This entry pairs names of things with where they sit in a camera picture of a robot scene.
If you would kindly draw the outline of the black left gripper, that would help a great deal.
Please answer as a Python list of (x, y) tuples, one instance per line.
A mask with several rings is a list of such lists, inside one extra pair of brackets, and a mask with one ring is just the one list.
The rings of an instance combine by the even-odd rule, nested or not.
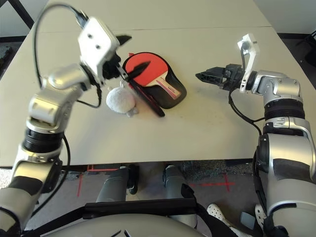
[[(124, 45), (126, 42), (132, 39), (132, 36), (129, 35), (117, 35), (116, 38), (119, 41), (120, 46)], [(149, 66), (150, 61), (140, 63), (136, 65), (132, 71), (126, 72), (127, 61), (123, 63), (123, 66), (120, 66), (121, 58), (115, 53), (113, 57), (106, 61), (103, 64), (103, 78), (112, 79), (118, 78), (119, 76), (124, 81), (131, 81), (134, 78), (138, 77), (142, 72)]]

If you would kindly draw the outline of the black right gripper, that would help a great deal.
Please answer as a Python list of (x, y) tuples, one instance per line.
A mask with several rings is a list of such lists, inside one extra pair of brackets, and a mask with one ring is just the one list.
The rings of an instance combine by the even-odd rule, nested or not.
[(213, 67), (197, 73), (196, 77), (205, 83), (221, 84), (220, 88), (223, 90), (232, 90), (240, 87), (240, 80), (243, 78), (243, 68), (242, 65), (228, 64), (225, 68)]

